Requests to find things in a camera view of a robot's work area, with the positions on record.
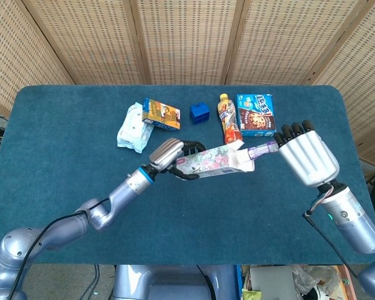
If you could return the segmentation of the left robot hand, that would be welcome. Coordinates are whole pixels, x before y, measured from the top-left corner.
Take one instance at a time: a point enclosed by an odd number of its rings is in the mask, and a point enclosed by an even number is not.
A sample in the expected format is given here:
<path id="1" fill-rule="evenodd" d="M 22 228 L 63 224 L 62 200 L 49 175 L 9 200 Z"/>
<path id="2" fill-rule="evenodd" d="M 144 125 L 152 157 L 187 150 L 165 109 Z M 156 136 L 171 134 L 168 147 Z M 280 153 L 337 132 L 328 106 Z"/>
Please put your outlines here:
<path id="1" fill-rule="evenodd" d="M 170 138 L 163 142 L 150 156 L 149 164 L 157 173 L 169 172 L 186 181 L 198 179 L 197 174 L 185 174 L 176 167 L 181 155 L 188 156 L 205 151 L 205 146 L 198 141 L 181 141 Z"/>

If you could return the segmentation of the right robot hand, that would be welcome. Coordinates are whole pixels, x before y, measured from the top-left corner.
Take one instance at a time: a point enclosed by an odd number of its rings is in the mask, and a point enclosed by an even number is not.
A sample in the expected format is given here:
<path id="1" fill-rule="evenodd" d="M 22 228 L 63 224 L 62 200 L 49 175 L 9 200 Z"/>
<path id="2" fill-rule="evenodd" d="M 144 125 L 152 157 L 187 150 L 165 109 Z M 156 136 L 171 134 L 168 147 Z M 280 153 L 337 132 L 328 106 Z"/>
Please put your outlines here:
<path id="1" fill-rule="evenodd" d="M 279 153 L 308 187 L 330 183 L 339 174 L 339 163 L 309 120 L 285 124 L 274 134 Z"/>

